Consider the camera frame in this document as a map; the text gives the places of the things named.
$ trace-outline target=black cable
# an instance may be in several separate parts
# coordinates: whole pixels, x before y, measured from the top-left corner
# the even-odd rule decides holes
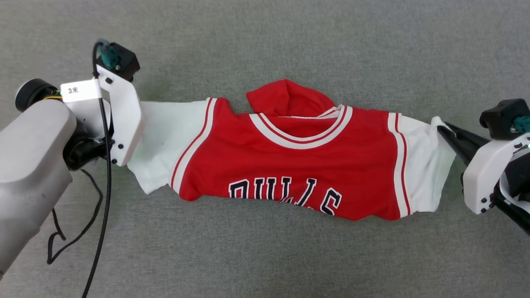
[[[102,42],[96,42],[94,44],[94,49],[92,51],[92,69],[93,69],[93,75],[94,78],[97,79],[99,77],[99,73],[96,67],[96,53],[99,46],[102,46]],[[110,207],[110,191],[111,191],[111,181],[112,181],[112,164],[110,161],[110,146],[111,141],[109,137],[109,128],[107,125],[107,115],[105,114],[105,107],[103,105],[103,99],[99,98],[99,104],[100,104],[100,110],[101,110],[101,118],[103,120],[103,131],[105,134],[105,146],[107,149],[107,199],[105,202],[105,213],[103,214],[103,224],[101,226],[101,234],[100,239],[98,242],[98,248],[96,249],[96,255],[94,256],[94,263],[92,264],[92,269],[90,270],[89,279],[86,281],[85,291],[83,292],[83,298],[86,298],[86,296],[89,293],[90,285],[92,284],[92,279],[94,278],[94,274],[96,272],[96,267],[98,266],[99,257],[101,254],[101,248],[103,247],[103,239],[105,238],[105,230],[107,229],[107,219],[109,218],[109,207]]]
[[[89,223],[86,225],[86,227],[81,231],[81,233],[79,234],[79,236],[77,236],[74,240],[72,240],[69,244],[63,246],[61,249],[59,249],[57,251],[57,253],[55,253],[55,255],[52,256],[53,254],[53,247],[54,247],[54,238],[55,236],[57,235],[60,235],[61,238],[63,240],[66,240],[66,237],[64,237],[64,234],[63,232],[61,231],[61,228],[59,226],[59,221],[57,220],[57,214],[55,213],[55,209],[52,209],[52,214],[54,216],[54,223],[55,223],[55,228],[57,229],[57,232],[53,233],[50,238],[48,239],[48,259],[46,260],[46,263],[48,265],[51,265],[55,259],[57,259],[57,257],[59,257],[59,255],[61,254],[61,252],[63,252],[65,249],[67,249],[69,246],[71,246],[72,244],[74,244],[75,242],[77,242],[79,239],[81,239],[81,237],[86,233],[86,231],[88,231],[90,229],[90,227],[92,226],[92,224],[94,223],[94,221],[96,220],[96,217],[98,216],[98,213],[99,213],[99,209],[101,207],[101,203],[103,202],[103,193],[101,192],[101,189],[99,188],[98,184],[96,183],[96,181],[94,180],[94,177],[92,177],[92,175],[90,175],[90,173],[88,173],[87,171],[81,169],[81,171],[83,173],[85,173],[85,175],[87,175],[89,178],[90,178],[90,181],[92,182],[92,185],[94,186],[94,188],[96,189],[96,191],[98,192],[98,195],[99,195],[99,200],[98,200],[98,203],[96,204],[96,208],[94,209],[94,215],[92,215],[92,218],[90,219]]]

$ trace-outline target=gray background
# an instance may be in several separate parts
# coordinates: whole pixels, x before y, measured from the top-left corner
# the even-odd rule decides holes
[[[486,135],[481,111],[530,98],[529,15],[528,0],[0,0],[0,128],[19,114],[14,94],[26,80],[90,78],[104,37],[138,55],[143,100],[226,97],[249,112],[245,92],[289,78],[335,103],[440,115]],[[114,167],[90,296],[528,297],[530,240],[500,211],[466,208],[463,169],[454,163],[435,213],[352,222],[267,201],[188,203],[169,187],[146,196]],[[104,188],[104,164],[91,171]],[[95,203],[74,173],[57,205],[69,239]],[[48,266],[48,218],[0,296],[80,296],[100,220]]]

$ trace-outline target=white label tag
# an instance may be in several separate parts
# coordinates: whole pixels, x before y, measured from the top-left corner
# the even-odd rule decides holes
[[[101,97],[98,80],[79,81],[61,85],[63,102],[89,100]]]

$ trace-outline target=white sleeve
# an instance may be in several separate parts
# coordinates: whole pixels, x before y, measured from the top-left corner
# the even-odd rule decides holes
[[[173,164],[200,133],[207,101],[141,102],[145,130],[127,164],[149,194],[167,184]]]
[[[405,116],[399,122],[407,146],[404,184],[411,214],[434,212],[438,208],[455,158],[455,152],[438,133],[438,126],[445,126],[440,117],[434,117],[430,125]]]

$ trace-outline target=lettering on jersey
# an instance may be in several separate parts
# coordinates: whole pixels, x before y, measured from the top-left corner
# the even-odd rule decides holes
[[[264,183],[265,178],[254,179],[254,199],[261,200],[261,190],[263,189]]]
[[[292,177],[281,177],[281,188],[282,188],[282,195],[280,203],[291,203],[293,201],[293,197],[289,197],[289,185],[292,182]]]
[[[274,200],[276,177],[267,178],[267,200]]]
[[[305,192],[302,195],[302,197],[297,202],[295,202],[295,205],[298,205],[298,206],[305,205],[305,202],[307,202],[307,199],[309,199],[309,196],[311,195],[311,193],[313,193],[313,189],[315,189],[316,179],[307,178],[306,183],[307,183],[307,188],[305,189]]]
[[[246,179],[232,182],[228,185],[228,193],[231,198],[248,199],[249,198],[249,181]]]
[[[335,209],[339,208],[341,198],[342,195],[338,191],[334,190],[333,188],[329,188],[328,192],[326,192],[324,200],[322,201],[322,204],[320,205],[320,211],[329,215],[335,215],[335,211],[333,211],[331,206],[333,206]]]

